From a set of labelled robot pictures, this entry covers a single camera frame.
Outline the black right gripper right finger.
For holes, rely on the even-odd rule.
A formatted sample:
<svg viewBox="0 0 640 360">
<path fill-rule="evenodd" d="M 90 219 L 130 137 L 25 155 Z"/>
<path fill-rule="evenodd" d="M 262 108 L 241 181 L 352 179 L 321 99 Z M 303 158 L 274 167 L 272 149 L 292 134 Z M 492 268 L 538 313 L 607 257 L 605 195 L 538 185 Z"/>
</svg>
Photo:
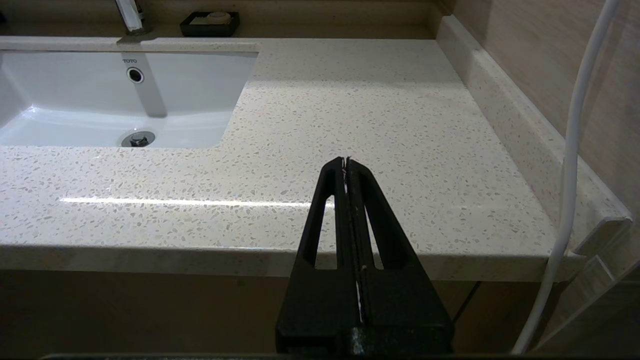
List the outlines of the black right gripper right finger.
<svg viewBox="0 0 640 360">
<path fill-rule="evenodd" d="M 359 325 L 351 353 L 451 353 L 454 326 L 372 172 L 349 160 Z"/>
</svg>

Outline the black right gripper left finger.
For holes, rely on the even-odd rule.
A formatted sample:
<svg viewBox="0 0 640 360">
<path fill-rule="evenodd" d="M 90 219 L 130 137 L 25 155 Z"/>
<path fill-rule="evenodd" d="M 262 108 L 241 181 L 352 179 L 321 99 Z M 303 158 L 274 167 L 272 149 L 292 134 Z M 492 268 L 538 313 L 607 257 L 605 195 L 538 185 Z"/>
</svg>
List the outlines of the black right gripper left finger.
<svg viewBox="0 0 640 360">
<path fill-rule="evenodd" d="M 326 202 L 334 198 L 336 268 L 316 268 Z M 345 190 L 345 159 L 325 164 L 318 177 L 278 321 L 279 353 L 340 353 L 361 323 L 354 239 Z"/>
</svg>

